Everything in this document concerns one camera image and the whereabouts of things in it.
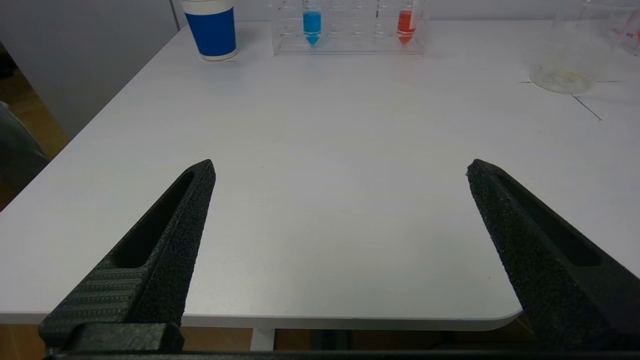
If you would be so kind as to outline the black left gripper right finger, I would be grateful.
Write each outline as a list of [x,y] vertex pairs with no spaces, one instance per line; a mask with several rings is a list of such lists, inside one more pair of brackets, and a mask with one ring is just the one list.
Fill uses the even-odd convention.
[[475,159],[466,176],[537,339],[561,351],[638,351],[638,277],[502,168]]

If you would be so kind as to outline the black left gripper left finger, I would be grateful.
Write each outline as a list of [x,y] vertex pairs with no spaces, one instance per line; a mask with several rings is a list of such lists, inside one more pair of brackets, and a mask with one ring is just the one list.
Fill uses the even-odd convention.
[[39,325],[48,354],[178,353],[217,180],[188,167]]

